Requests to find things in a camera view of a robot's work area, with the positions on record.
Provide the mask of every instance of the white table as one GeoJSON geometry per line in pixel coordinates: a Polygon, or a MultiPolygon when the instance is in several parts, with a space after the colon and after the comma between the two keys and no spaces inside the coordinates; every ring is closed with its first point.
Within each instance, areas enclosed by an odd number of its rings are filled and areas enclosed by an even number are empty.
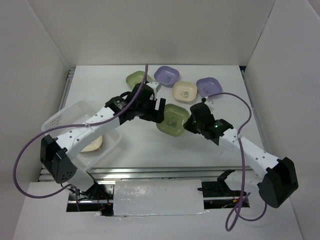
{"type": "MultiPolygon", "coordinates": [[[[148,74],[152,78],[160,65],[150,65],[148,74]]],[[[249,97],[239,66],[210,65],[171,65],[180,72],[180,80],[196,83],[206,77],[216,78],[224,92],[239,95],[249,103],[249,97]]],[[[126,77],[136,71],[144,71],[144,65],[122,66],[77,66],[66,105],[78,99],[86,99],[100,109],[110,98],[131,89],[126,77]]],[[[176,104],[187,109],[199,103],[201,96],[191,104],[178,102],[172,97],[172,88],[162,86],[158,95],[166,103],[176,104]]],[[[213,100],[214,116],[225,119],[238,128],[248,118],[247,107],[237,98],[223,95],[213,100]]],[[[108,168],[156,168],[156,167],[214,167],[240,166],[241,161],[232,153],[216,146],[201,135],[185,132],[173,137],[159,131],[156,124],[141,119],[126,122],[119,129],[123,141],[119,144],[118,154],[108,156],[95,167],[108,168]]],[[[254,117],[243,128],[242,134],[262,147],[258,127],[254,117]]]]}
{"type": "MultiPolygon", "coordinates": [[[[159,66],[150,66],[153,77],[159,66]]],[[[225,92],[235,93],[249,101],[238,66],[176,65],[181,80],[195,82],[205,77],[219,80],[225,92]]],[[[79,98],[92,102],[97,108],[104,102],[130,90],[125,79],[129,74],[144,70],[144,66],[78,66],[67,96],[66,104],[79,98]]],[[[162,87],[158,97],[167,103],[189,109],[190,104],[173,100],[171,89],[162,87]]],[[[238,128],[248,117],[246,107],[238,99],[223,96],[214,101],[214,115],[238,128]]],[[[122,154],[108,157],[102,167],[214,167],[239,166],[240,161],[227,151],[200,135],[186,132],[173,137],[160,132],[154,123],[135,119],[120,127],[124,141],[122,154]]],[[[262,147],[257,124],[253,118],[243,129],[243,135],[262,147]]],[[[60,186],[55,182],[32,182],[28,193],[49,194],[60,186]]],[[[218,240],[302,240],[290,200],[278,209],[269,207],[258,222],[239,220],[232,232],[225,231],[230,209],[211,209],[205,214],[147,217],[104,217],[97,212],[66,212],[68,192],[46,199],[25,198],[14,240],[104,240],[104,239],[218,239],[218,240]]],[[[250,208],[241,214],[254,218],[261,214],[264,203],[257,193],[249,197],[250,208]]]]}

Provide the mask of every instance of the cable tie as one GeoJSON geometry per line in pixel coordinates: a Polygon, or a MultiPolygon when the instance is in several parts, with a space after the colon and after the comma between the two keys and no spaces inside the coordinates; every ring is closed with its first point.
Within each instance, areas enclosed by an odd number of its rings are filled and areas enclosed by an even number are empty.
{"type": "Polygon", "coordinates": [[[241,138],[242,138],[242,135],[238,134],[238,135],[236,136],[236,139],[233,140],[232,142],[235,143],[236,141],[238,141],[238,140],[241,139],[241,138]]]}
{"type": "Polygon", "coordinates": [[[90,130],[91,130],[92,132],[95,132],[94,128],[93,128],[88,122],[84,122],[84,126],[85,126],[86,128],[90,128],[90,130]]]}

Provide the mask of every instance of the beige plate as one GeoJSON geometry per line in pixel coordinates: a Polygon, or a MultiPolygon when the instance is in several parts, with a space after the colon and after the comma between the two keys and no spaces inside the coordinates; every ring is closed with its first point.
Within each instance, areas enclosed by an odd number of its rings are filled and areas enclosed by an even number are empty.
{"type": "Polygon", "coordinates": [[[197,97],[197,86],[187,81],[177,81],[173,85],[172,96],[180,102],[192,102],[197,97]]]}
{"type": "Polygon", "coordinates": [[[103,144],[103,138],[102,135],[98,137],[96,140],[94,140],[92,143],[90,143],[88,146],[86,146],[82,151],[81,154],[87,153],[87,152],[93,152],[96,150],[99,150],[103,144]]]}

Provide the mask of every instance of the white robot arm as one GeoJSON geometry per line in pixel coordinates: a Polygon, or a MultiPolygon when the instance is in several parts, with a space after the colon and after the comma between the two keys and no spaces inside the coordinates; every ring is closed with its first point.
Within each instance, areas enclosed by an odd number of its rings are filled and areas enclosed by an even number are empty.
{"type": "MultiPolygon", "coordinates": [[[[155,109],[156,93],[159,86],[156,82],[145,84],[130,109],[106,124],[90,126],[91,123],[110,119],[121,111],[132,99],[139,85],[136,85],[132,92],[125,92],[108,101],[99,112],[85,123],[87,127],[74,128],[55,139],[50,135],[45,136],[41,141],[41,162],[54,180],[59,184],[67,182],[76,186],[88,198],[96,196],[100,191],[104,192],[103,186],[99,185],[88,172],[77,168],[72,163],[73,159],[99,136],[134,117],[161,123],[164,120],[166,100],[161,98],[158,110],[155,109]]],[[[183,126],[187,131],[203,135],[206,139],[231,151],[239,158],[241,158],[241,150],[238,138],[241,138],[246,163],[258,175],[258,177],[252,174],[246,175],[247,183],[250,184],[246,185],[245,191],[259,191],[261,198],[268,205],[277,208],[298,188],[295,166],[290,159],[285,157],[280,160],[245,137],[238,136],[237,130],[230,123],[223,119],[215,120],[204,102],[193,105],[190,111],[191,116],[183,126]]],[[[229,190],[236,191],[241,186],[241,175],[228,170],[218,178],[219,181],[229,190]]]]}

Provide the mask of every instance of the white tape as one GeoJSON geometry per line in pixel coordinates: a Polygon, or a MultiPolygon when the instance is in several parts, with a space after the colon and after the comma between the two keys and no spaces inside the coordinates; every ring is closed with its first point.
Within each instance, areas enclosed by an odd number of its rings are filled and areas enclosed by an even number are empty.
{"type": "Polygon", "coordinates": [[[115,216],[197,215],[205,212],[200,180],[116,181],[115,216]]]}

